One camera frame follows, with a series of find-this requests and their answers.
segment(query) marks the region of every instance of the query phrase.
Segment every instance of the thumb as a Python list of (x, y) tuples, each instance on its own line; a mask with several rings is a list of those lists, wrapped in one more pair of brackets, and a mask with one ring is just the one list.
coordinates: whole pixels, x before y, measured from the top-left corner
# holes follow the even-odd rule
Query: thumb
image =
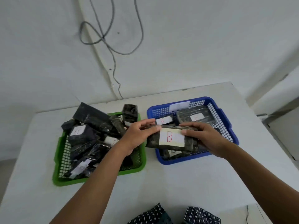
[(160, 131), (161, 128), (162, 128), (161, 125), (155, 125), (149, 129), (143, 130), (143, 132), (148, 137), (148, 136), (152, 135), (153, 133), (157, 133), (158, 131)]
[(193, 130), (181, 130), (181, 134), (189, 137), (195, 137), (200, 140), (204, 139), (203, 131), (193, 131)]

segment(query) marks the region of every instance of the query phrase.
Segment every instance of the person's left hand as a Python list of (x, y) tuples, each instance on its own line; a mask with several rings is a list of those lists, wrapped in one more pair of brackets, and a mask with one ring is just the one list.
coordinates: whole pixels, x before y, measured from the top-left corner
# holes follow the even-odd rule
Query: person's left hand
[(126, 156), (130, 155), (133, 149), (142, 144), (148, 136), (161, 130), (161, 125), (142, 130), (142, 128), (146, 128), (147, 126), (155, 125), (155, 121), (155, 119), (144, 119), (132, 123), (125, 135), (115, 146), (117, 145), (119, 149), (123, 149)]

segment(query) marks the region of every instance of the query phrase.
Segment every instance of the person's right arm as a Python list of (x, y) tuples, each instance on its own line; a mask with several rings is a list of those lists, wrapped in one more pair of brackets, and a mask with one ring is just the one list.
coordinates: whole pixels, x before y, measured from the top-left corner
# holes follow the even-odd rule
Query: person's right arm
[(199, 131), (182, 130), (182, 134), (198, 138), (208, 150), (225, 158), (265, 213), (276, 223), (299, 223), (299, 192), (284, 183), (239, 146), (228, 141), (206, 123), (189, 122)]

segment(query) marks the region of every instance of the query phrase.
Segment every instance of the forearm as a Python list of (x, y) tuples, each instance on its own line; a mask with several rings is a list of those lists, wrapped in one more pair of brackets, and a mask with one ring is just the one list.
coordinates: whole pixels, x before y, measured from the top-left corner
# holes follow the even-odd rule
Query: forearm
[(124, 158), (125, 154), (116, 144), (51, 223), (98, 224), (109, 201)]
[(225, 157), (256, 201), (275, 223), (299, 223), (299, 192), (281, 181), (247, 152), (230, 143)]

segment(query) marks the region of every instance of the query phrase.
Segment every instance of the white paper label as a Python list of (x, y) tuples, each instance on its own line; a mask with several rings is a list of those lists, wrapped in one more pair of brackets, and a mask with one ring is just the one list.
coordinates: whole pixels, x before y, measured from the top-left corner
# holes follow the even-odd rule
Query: white paper label
[(76, 168), (72, 170), (71, 176), (69, 178), (75, 178), (78, 174), (81, 174), (88, 167), (88, 164), (90, 162), (91, 159), (87, 159), (79, 163), (78, 166), (76, 166)]
[(111, 146), (114, 146), (116, 142), (118, 142), (119, 140), (115, 137), (109, 137), (107, 136), (104, 140), (105, 143), (111, 145)]
[(125, 121), (125, 125), (129, 127), (132, 123)]
[(197, 121), (197, 120), (200, 120), (200, 119), (204, 119), (204, 115), (202, 113), (198, 113), (198, 114), (195, 114), (195, 115), (191, 115), (190, 118), (194, 122), (194, 121)]
[(177, 110), (188, 108), (189, 104), (190, 104), (190, 101), (185, 101), (185, 102), (172, 104), (172, 105), (169, 105), (169, 110), (168, 111), (169, 112), (174, 112), (174, 111), (177, 111)]
[(174, 151), (174, 150), (168, 150), (168, 152), (170, 157), (182, 153), (182, 151)]
[(160, 130), (159, 145), (185, 147), (185, 136), (181, 134), (181, 130), (162, 128)]
[(85, 130), (85, 127), (86, 127), (86, 125), (74, 127), (74, 129), (71, 132), (70, 136), (83, 134), (83, 132)]
[(163, 125), (172, 122), (172, 118), (170, 116), (166, 116), (160, 119), (156, 119), (157, 125)]

